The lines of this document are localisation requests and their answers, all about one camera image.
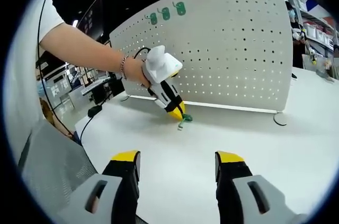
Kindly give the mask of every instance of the floor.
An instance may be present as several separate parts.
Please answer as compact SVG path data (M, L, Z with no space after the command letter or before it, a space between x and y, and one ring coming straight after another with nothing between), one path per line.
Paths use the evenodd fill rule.
M83 106L81 109L75 110L69 99L64 100L56 109L58 118L71 131L75 131L75 124L87 115L88 110L95 106L91 101L89 104Z

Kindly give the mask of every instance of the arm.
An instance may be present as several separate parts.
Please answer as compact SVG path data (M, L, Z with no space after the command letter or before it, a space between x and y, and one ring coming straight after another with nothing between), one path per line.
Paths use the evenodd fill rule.
M120 72L123 53L96 42L68 24L62 23L50 30L41 40L40 45L70 64ZM149 87L149 82L142 73L142 63L140 59L127 58L124 72L128 80Z

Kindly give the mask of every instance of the white pegboard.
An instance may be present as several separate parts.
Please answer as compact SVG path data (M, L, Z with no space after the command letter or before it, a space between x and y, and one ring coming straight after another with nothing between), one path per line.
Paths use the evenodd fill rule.
M173 3L183 2L185 15ZM163 20L157 8L168 7ZM145 15L155 12L152 25ZM131 56L163 44L184 67L176 77L186 101L281 111L292 70L292 36L284 0L161 0L110 34L113 48ZM138 58L145 58L144 52ZM128 94L149 96L133 82Z

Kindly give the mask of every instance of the hand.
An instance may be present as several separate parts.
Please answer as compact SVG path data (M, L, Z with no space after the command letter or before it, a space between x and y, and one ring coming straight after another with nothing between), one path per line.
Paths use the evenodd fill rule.
M140 59L127 58L124 65L124 72L127 80L140 82L146 88L150 87L149 81L142 72L142 65L144 62Z

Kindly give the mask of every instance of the sleeve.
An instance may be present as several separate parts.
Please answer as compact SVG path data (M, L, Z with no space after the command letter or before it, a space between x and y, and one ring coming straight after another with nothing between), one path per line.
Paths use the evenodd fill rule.
M60 17L57 10L53 6L52 0L46 0L41 17L40 24L40 33L39 33L39 42L46 36L46 34L52 30L54 27L64 23L65 21Z

